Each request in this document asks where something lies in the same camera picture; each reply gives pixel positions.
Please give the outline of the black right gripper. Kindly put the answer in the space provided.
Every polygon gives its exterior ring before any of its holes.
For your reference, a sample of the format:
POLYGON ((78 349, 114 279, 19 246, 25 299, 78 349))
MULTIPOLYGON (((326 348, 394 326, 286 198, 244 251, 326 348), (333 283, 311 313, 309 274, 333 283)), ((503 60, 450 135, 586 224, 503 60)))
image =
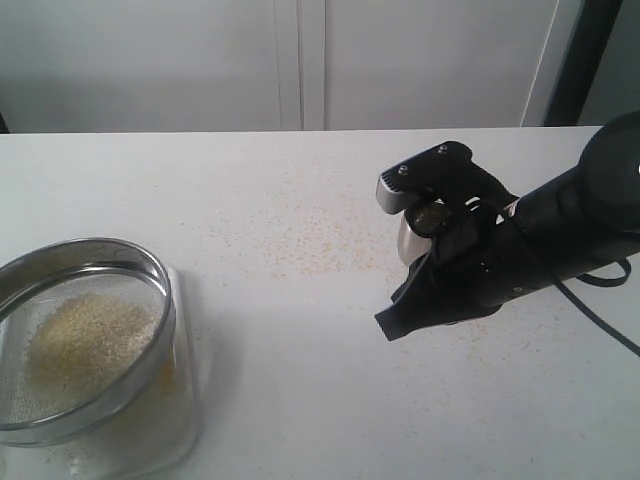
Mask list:
POLYGON ((402 163, 407 170, 399 175, 399 190, 440 199, 450 214, 440 221, 431 255, 411 264, 391 305, 374 315, 389 341, 489 316, 553 283, 555 195, 515 199, 472 156, 466 145, 447 141, 402 163))

